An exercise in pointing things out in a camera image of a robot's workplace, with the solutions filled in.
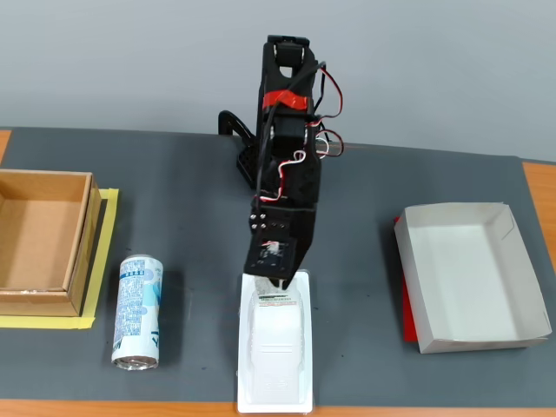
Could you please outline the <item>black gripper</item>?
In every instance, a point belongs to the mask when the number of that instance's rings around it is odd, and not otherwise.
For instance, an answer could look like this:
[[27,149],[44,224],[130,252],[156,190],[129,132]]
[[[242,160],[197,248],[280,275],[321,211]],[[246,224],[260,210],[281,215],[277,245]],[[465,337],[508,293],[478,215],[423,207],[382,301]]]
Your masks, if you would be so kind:
[[283,283],[280,279],[265,280],[268,290],[287,289],[295,274],[305,263],[314,236],[316,206],[311,208],[280,207],[273,203],[254,204],[251,208],[249,226],[251,243],[249,258],[258,260],[261,251],[270,242],[278,242],[283,266]]

